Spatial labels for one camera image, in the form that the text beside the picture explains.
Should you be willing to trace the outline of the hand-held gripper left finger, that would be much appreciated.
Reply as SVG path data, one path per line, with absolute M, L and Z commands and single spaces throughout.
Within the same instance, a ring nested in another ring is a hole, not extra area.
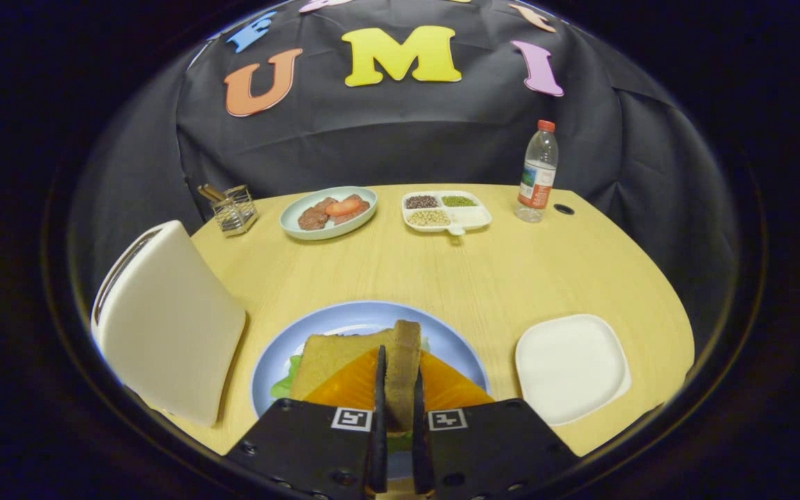
M 388 488 L 386 348 L 371 410 L 277 399 L 224 456 L 226 468 L 295 499 L 374 499 Z

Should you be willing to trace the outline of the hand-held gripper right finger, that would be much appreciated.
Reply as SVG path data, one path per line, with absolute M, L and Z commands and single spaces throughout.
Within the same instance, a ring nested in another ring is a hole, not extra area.
M 425 351 L 412 422 L 414 490 L 428 499 L 523 498 L 580 462 L 526 401 L 495 401 Z

